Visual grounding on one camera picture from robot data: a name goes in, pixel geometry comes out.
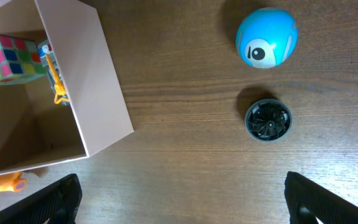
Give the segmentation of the pink cardboard box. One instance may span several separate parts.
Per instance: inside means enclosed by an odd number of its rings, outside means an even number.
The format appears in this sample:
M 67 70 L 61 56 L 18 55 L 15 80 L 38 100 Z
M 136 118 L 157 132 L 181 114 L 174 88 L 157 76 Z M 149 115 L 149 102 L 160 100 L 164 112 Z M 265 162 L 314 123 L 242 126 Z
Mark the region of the pink cardboard box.
M 0 85 L 0 175 L 89 158 L 133 132 L 95 8 L 80 1 L 0 1 L 0 35 L 48 40 L 70 104 L 46 74 Z

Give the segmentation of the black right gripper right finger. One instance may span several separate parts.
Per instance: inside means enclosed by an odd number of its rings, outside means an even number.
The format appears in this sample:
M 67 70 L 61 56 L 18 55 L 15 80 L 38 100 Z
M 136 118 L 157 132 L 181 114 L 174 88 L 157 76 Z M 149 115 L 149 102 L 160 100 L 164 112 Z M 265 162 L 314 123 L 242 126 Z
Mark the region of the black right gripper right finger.
M 305 176 L 289 171 L 285 200 L 290 223 L 358 223 L 358 207 Z

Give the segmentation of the blue toy ball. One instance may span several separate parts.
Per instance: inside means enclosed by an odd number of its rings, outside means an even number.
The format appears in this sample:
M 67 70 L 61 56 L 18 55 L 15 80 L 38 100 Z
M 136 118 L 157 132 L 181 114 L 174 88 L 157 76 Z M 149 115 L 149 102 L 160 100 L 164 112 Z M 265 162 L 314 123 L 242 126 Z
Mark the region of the blue toy ball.
M 297 41 L 295 18 L 284 9 L 264 7 L 250 13 L 241 22 L 236 35 L 236 49 L 246 64 L 267 69 L 286 61 Z

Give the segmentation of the orange toy animal figure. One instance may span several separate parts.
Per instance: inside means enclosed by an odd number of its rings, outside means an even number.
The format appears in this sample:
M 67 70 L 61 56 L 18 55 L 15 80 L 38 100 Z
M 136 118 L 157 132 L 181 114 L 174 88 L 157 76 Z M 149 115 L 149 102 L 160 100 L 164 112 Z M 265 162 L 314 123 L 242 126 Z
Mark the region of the orange toy animal figure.
M 0 175 L 0 192 L 20 192 L 27 185 L 27 180 L 23 179 L 23 172 L 15 172 Z

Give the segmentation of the multicoloured puzzle cube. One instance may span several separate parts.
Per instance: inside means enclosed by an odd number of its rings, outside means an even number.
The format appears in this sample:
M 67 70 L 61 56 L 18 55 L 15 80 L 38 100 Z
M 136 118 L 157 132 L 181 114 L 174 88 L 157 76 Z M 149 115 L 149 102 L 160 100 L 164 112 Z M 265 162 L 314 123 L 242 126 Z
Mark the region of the multicoloured puzzle cube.
M 45 74 L 35 41 L 0 35 L 0 85 L 29 83 Z

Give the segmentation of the black round fan wheel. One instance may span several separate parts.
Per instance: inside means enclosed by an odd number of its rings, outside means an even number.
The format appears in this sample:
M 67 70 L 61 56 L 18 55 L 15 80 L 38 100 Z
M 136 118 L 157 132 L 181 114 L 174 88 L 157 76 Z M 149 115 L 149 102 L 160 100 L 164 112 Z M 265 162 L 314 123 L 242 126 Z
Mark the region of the black round fan wheel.
M 293 124 L 290 110 L 281 101 L 263 99 L 250 106 L 244 116 L 247 132 L 261 142 L 277 141 L 287 135 Z

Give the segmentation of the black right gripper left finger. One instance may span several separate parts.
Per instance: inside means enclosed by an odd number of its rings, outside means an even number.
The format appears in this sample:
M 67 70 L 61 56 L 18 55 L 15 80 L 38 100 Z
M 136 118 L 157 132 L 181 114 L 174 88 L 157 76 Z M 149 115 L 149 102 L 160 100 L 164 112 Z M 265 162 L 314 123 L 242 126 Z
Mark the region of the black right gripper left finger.
M 0 224 L 75 224 L 82 199 L 76 174 L 69 174 L 0 211 Z

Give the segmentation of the red grey toy truck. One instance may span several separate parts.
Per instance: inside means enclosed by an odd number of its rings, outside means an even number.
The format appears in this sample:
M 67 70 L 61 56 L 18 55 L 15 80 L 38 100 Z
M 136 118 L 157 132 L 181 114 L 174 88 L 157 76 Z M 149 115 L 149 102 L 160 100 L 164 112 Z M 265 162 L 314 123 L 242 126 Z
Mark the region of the red grey toy truck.
M 42 66 L 47 70 L 47 76 L 53 90 L 54 103 L 68 106 L 70 100 L 68 99 L 67 91 L 63 84 L 62 76 L 60 75 L 59 67 L 55 58 L 54 51 L 50 42 L 45 40 L 37 46 L 38 54 Z

